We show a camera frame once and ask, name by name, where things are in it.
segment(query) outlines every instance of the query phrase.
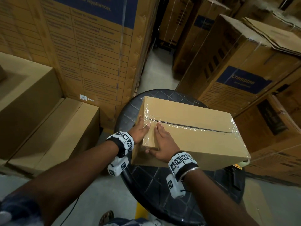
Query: tape roll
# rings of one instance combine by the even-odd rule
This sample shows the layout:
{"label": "tape roll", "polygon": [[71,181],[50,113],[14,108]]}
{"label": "tape roll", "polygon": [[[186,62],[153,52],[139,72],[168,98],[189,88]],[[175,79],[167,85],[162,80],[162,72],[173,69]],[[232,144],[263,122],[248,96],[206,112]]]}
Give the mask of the tape roll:
{"label": "tape roll", "polygon": [[248,159],[248,161],[246,161],[246,162],[245,161],[239,162],[238,165],[241,167],[245,167],[245,166],[249,165],[249,163],[250,163],[250,159]]}

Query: hand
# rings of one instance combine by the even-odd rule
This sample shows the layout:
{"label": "hand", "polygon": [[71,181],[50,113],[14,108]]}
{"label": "hand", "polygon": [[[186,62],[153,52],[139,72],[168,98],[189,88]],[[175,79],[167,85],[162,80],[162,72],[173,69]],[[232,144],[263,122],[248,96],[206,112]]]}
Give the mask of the hand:
{"label": "hand", "polygon": [[145,127],[143,127],[143,118],[140,115],[138,123],[128,131],[128,134],[133,137],[135,144],[139,143],[143,139],[143,137],[148,133],[150,126],[151,124],[148,123]]}
{"label": "hand", "polygon": [[158,160],[168,163],[171,157],[180,151],[178,145],[175,143],[170,133],[167,132],[164,127],[158,122],[154,128],[155,136],[159,144],[159,151],[155,149],[145,150],[146,153],[150,153]]}

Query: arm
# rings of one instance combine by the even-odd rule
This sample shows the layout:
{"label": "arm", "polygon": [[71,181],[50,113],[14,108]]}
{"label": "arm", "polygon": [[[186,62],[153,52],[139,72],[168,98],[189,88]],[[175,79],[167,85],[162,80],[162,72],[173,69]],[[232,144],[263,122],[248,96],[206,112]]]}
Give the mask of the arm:
{"label": "arm", "polygon": [[[149,127],[150,124],[143,127],[143,119],[140,117],[137,125],[128,131],[135,144],[143,139]],[[85,191],[117,154],[117,145],[113,141],[105,141],[52,167],[14,193],[33,198],[40,207],[44,225],[49,226]]]}
{"label": "arm", "polygon": [[[151,149],[146,152],[168,163],[180,149],[160,123],[157,124],[154,132],[159,151]],[[194,195],[204,219],[210,226],[258,226],[248,213],[214,184],[202,170],[197,169],[187,173],[184,182]]]}

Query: white barcode sticker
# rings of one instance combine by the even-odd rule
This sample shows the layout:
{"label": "white barcode sticker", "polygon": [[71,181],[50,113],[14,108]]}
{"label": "white barcode sticker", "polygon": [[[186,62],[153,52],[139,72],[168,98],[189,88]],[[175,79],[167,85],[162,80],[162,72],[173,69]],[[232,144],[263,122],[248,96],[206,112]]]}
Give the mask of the white barcode sticker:
{"label": "white barcode sticker", "polygon": [[85,100],[85,101],[87,100],[87,96],[84,96],[84,95],[81,95],[81,94],[80,94],[79,97],[80,97],[80,99],[82,99],[82,100]]}

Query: black round table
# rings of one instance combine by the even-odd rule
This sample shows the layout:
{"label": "black round table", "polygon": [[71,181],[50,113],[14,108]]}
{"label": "black round table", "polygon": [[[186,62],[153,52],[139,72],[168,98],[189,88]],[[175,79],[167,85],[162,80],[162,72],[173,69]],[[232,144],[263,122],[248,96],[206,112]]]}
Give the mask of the black round table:
{"label": "black round table", "polygon": [[[117,119],[115,132],[126,132],[133,127],[144,96],[206,107],[200,101],[174,90],[146,91],[126,104]],[[245,187],[244,170],[224,168],[217,171],[205,171],[205,173],[236,203],[240,203]],[[169,169],[164,167],[129,165],[121,176],[134,198],[155,217],[175,225],[207,225],[190,192],[186,192],[182,198],[171,197],[166,182],[169,174]]]}

